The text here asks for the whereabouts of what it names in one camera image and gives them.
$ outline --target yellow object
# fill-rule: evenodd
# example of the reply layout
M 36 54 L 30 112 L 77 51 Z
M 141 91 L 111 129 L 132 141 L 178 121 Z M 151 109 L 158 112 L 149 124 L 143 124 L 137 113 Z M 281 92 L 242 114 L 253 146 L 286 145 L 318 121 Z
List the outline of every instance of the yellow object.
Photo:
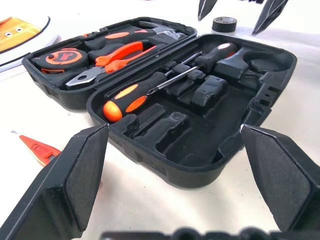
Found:
M 0 53 L 26 42 L 40 31 L 40 28 L 18 18 L 0 21 Z

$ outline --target orange object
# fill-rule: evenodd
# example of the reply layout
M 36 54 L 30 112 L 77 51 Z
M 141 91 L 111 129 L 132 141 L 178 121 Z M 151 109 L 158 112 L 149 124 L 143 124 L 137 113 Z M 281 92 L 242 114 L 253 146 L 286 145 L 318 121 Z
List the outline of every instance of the orange object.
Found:
M 133 103 L 131 103 L 127 109 L 125 110 L 126 113 L 130 113 L 134 110 L 136 110 L 138 107 L 140 107 L 146 100 L 147 96 L 141 96 L 137 100 L 135 100 Z
M 9 17 L 0 22 L 0 52 L 20 45 L 40 32 L 40 28 L 30 23 Z
M 231 57 L 233 54 L 235 54 L 235 51 L 230 52 L 225 58 Z
M 114 52 L 106 56 L 99 56 L 95 59 L 95 65 L 97 67 L 104 67 L 112 61 L 123 59 L 125 56 L 132 54 L 137 51 L 143 51 L 144 44 L 141 41 L 135 41 L 129 44 L 126 44 Z
M 105 68 L 105 72 L 107 74 L 110 74 L 110 73 L 113 73 L 114 71 L 117 71 L 119 69 L 122 69 L 123 67 L 125 67 L 129 62 L 141 57 L 142 55 L 150 52 L 151 50 L 153 50 L 154 48 L 156 48 L 157 46 L 153 46 L 153 47 L 150 47 L 148 50 L 145 50 L 131 58 L 127 58 L 127 59 L 121 59 L 121 60 L 114 60 L 112 61 L 111 63 L 109 63 L 108 65 L 106 65 L 104 68 Z
M 77 62 L 82 58 L 82 54 L 75 48 L 64 48 L 60 51 L 51 53 L 45 58 L 45 61 L 53 65 L 65 65 Z
M 128 36 L 129 34 L 130 34 L 129 32 L 118 32 L 118 33 L 107 35 L 107 36 L 105 36 L 105 38 L 106 39 L 118 39 L 118 38 Z
M 106 102 L 103 106 L 103 114 L 111 122 L 117 122 L 122 119 L 121 110 L 113 101 Z
M 134 31 L 135 33 L 147 33 L 148 31 L 145 29 Z
M 43 167 L 60 154 L 60 151 L 58 149 L 42 142 L 36 141 L 27 136 L 20 135 L 19 138 L 23 141 L 27 148 L 32 152 L 35 159 Z
M 44 74 L 60 74 L 60 73 L 64 73 L 65 70 L 64 70 L 64 69 L 47 69 L 47 68 L 41 68 L 41 72 L 43 72 Z
M 121 92 L 119 92 L 115 97 L 114 99 L 120 99 L 122 98 L 123 96 L 131 93 L 133 90 L 135 90 L 136 88 L 138 87 L 138 84 L 135 84 L 135 85 L 132 85 L 132 86 L 129 86 L 127 87 L 126 89 L 122 90 Z

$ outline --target tape measure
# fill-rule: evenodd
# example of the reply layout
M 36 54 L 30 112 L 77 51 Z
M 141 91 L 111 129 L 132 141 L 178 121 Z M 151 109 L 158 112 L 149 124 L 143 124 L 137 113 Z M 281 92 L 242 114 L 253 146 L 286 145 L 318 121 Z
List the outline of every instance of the tape measure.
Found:
M 63 48 L 31 60 L 44 74 L 64 73 L 89 65 L 85 51 L 76 48 Z

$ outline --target pliers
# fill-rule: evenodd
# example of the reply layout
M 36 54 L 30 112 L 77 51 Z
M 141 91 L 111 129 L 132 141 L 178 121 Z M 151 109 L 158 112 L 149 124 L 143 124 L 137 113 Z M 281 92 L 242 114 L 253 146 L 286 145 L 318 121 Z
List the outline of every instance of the pliers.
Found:
M 218 0 L 200 0 L 198 9 L 198 20 L 201 21 L 214 8 Z M 262 4 L 264 0 L 248 0 Z M 282 13 L 288 0 L 267 0 L 258 21 L 254 27 L 252 35 L 257 35 L 266 30 L 267 27 Z
M 65 85 L 68 89 L 85 87 L 87 84 L 93 83 L 98 75 L 103 73 L 111 74 L 114 71 L 122 69 L 133 60 L 146 54 L 153 53 L 162 47 L 164 47 L 164 44 L 152 45 L 147 40 L 128 43 L 108 55 L 97 57 L 95 59 L 94 67 L 83 71 L 68 81 Z M 128 57 L 129 55 L 138 51 L 140 51 L 139 54 L 124 59 L 125 57 Z

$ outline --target roll of black tape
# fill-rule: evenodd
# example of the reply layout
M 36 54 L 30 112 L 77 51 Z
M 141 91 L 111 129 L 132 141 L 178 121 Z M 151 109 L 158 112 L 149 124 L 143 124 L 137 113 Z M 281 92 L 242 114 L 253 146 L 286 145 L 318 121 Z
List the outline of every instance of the roll of black tape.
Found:
M 228 16 L 220 16 L 213 19 L 212 30 L 219 33 L 231 33 L 236 30 L 237 19 Z

